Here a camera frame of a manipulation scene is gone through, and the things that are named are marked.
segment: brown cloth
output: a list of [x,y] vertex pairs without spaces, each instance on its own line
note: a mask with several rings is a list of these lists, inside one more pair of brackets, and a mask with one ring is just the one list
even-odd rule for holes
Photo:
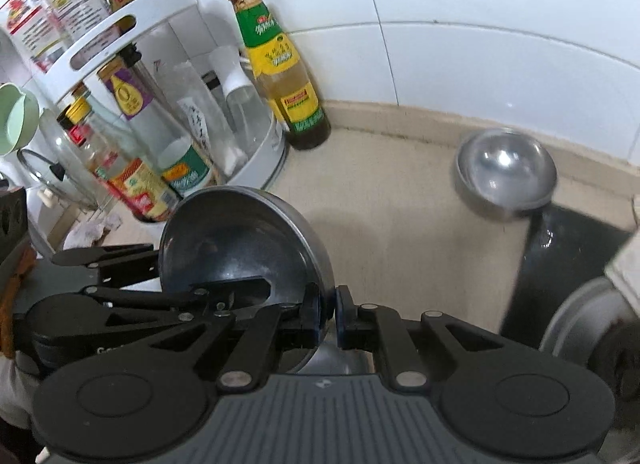
[[36,252],[31,246],[22,252],[20,262],[14,274],[4,287],[4,294],[0,299],[0,346],[2,354],[7,359],[15,358],[14,348],[14,301],[20,290],[24,277],[29,274],[36,264]]

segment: yellow bottle label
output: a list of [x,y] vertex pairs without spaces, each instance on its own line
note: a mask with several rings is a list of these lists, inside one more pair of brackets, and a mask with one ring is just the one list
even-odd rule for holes
[[304,132],[324,118],[318,96],[311,82],[280,99],[293,132]]
[[113,84],[113,95],[116,96],[120,110],[127,116],[135,116],[142,110],[145,101],[135,86],[117,76],[111,76],[111,83]]
[[279,120],[281,123],[287,124],[287,121],[285,120],[284,116],[282,115],[282,112],[278,108],[278,104],[276,103],[276,100],[275,99],[269,99],[269,100],[267,100],[267,104],[269,105],[271,110],[273,110],[273,115],[275,116],[275,118],[277,120]]
[[299,123],[318,110],[318,96],[311,83],[280,99],[291,123]]
[[260,74],[279,74],[300,61],[298,51],[283,32],[267,43],[246,51],[256,77]]

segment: ribbed gray plate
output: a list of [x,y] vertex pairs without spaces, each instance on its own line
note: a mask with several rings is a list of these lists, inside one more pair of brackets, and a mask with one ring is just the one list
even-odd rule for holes
[[[68,464],[59,456],[47,464]],[[489,464],[460,442],[424,397],[388,391],[376,375],[271,376],[227,396],[202,429],[149,464]],[[596,464],[595,456],[576,460]]]

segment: spice rack shelf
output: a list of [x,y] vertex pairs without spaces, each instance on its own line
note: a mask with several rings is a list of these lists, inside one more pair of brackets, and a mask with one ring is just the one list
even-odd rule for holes
[[[198,0],[134,0],[114,12],[76,41],[44,75],[44,81],[53,102],[58,104],[62,101],[73,87],[107,63],[126,45],[135,42],[170,18],[197,6],[197,4]],[[81,68],[76,70],[71,66],[71,59],[75,54],[111,25],[128,16],[132,16],[136,21],[136,25],[132,29],[105,47]]]

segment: green bottle label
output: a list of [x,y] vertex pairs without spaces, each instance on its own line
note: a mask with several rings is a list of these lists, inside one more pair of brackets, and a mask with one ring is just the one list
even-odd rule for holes
[[291,123],[291,124],[293,125],[293,129],[296,132],[304,132],[305,130],[308,130],[316,126],[316,124],[322,121],[322,118],[324,118],[324,112],[322,111],[322,107],[318,107],[318,110],[316,110],[313,114],[311,114],[305,120],[298,121],[297,123]]
[[236,18],[247,47],[267,43],[282,32],[264,3],[238,12]]
[[198,186],[209,174],[209,163],[191,147],[178,162],[162,172],[162,176],[178,193]]

